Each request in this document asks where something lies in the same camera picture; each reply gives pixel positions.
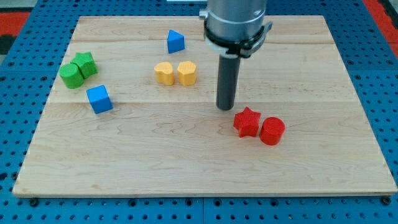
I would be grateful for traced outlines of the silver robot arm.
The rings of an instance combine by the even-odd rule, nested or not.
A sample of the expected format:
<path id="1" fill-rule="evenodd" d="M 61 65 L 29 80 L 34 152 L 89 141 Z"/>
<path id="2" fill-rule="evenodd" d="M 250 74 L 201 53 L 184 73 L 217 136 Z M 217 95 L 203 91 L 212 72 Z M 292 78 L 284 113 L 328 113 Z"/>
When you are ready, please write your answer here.
<path id="1" fill-rule="evenodd" d="M 261 30 L 266 6 L 266 0 L 208 0 L 199 16 L 216 38 L 246 40 Z"/>

